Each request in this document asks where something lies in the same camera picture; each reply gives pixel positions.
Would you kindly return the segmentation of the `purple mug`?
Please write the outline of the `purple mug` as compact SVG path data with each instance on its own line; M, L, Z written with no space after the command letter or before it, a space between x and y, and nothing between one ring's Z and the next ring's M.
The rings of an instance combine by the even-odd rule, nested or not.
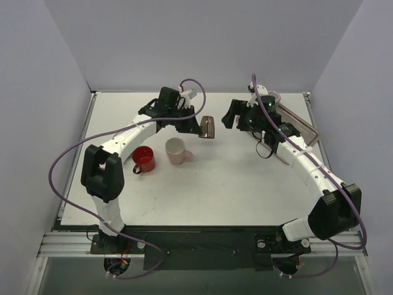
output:
M280 93L278 93L278 92L276 92L274 90L270 90L270 91L268 91L268 94L275 98L275 105L278 106L280 104L280 102L281 102L281 95L280 95Z

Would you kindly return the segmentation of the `pink ceramic mug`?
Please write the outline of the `pink ceramic mug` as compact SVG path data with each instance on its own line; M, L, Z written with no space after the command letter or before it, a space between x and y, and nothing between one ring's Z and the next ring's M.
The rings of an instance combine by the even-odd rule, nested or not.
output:
M180 165L193 157L193 153L186 149L185 141L180 138L170 138L165 143L165 152L173 165Z

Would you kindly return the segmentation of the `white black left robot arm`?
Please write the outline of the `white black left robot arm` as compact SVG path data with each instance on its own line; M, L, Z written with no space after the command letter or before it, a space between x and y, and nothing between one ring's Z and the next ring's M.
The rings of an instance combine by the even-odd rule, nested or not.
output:
M81 184L95 204L101 218L100 231L107 235L104 245L113 253L125 249L126 237L120 234L125 227L121 217L119 195L125 185L123 164L146 139L167 125L179 133L200 135L191 99L194 89L178 91L162 87L158 98L143 106L128 124L128 130L117 132L110 140L86 148L82 165Z

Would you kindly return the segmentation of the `red mug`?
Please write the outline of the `red mug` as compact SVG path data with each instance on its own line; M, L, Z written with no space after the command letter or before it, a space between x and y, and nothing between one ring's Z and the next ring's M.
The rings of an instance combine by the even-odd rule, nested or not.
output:
M133 173L136 175L151 172L156 166L154 152L148 146L137 147L131 158L134 162Z

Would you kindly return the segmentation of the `brown patterned cup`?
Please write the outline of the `brown patterned cup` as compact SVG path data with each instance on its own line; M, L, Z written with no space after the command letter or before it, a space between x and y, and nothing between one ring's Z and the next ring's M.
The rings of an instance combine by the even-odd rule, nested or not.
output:
M215 122L213 116L203 116L200 122L201 134L198 136L203 139L215 138Z

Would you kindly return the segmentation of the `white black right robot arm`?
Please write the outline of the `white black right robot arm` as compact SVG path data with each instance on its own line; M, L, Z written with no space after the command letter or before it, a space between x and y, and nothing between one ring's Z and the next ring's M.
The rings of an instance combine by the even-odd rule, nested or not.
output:
M272 96L261 99L253 103L232 100L222 123L228 129L236 127L261 135L271 153L291 166L316 201L308 216L282 225L282 231L274 236L277 249L289 251L298 240L311 237L326 240L357 226L361 190L355 184L347 185L326 168L300 131L282 119Z

